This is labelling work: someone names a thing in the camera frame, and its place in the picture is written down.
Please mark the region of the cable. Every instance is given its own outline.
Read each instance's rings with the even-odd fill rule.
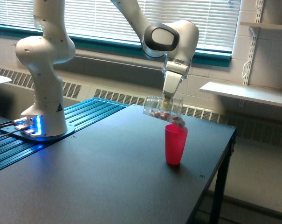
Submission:
[[[0,129],[3,127],[11,126],[11,125],[14,125],[14,122],[9,122],[7,124],[0,125]]]
[[[16,132],[19,132],[19,131],[24,131],[24,130],[27,130],[27,129],[30,129],[30,128],[31,128],[31,126],[24,127],[24,128],[18,129],[18,130],[14,130],[13,132],[9,132],[9,133],[6,133],[6,134],[4,134],[4,135],[1,135],[1,136],[0,136],[0,139],[4,138],[4,137],[6,137],[6,136],[9,136],[9,135],[11,135],[11,134],[13,134],[13,133],[16,133]]]
[[[13,121],[10,121],[9,123],[7,124],[3,124],[3,125],[0,125],[0,129],[1,128],[4,128],[4,127],[7,127],[7,126],[11,126],[11,125],[22,125],[24,123],[28,123],[31,119],[27,118],[27,117],[23,117],[23,118],[20,118],[20,119],[16,119],[16,120],[13,120]]]

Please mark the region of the robot logo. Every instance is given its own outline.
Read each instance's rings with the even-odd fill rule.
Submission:
[[[57,108],[57,111],[56,112],[59,112],[59,111],[63,111],[63,108],[61,106],[61,104],[59,104],[58,108]]]

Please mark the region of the pink cup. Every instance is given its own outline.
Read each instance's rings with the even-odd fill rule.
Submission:
[[[165,160],[170,165],[179,165],[188,130],[174,124],[165,127]]]

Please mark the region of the blue led light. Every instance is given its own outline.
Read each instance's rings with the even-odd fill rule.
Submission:
[[[41,118],[40,118],[40,116],[36,116],[36,128],[37,128],[36,135],[41,135],[42,131],[41,131]]]

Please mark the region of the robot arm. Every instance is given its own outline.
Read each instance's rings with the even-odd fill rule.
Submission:
[[[65,0],[34,0],[34,18],[41,24],[43,36],[31,36],[16,45],[16,55],[29,69],[34,82],[34,104],[22,113],[34,121],[26,124],[33,128],[25,131],[34,138],[57,136],[67,131],[63,81],[53,67],[69,61],[76,50],[65,29],[64,4]]]
[[[187,78],[195,53],[199,30],[191,22],[150,23],[137,0],[111,0],[138,35],[143,51],[150,57],[166,56],[163,95],[170,100],[178,85]]]

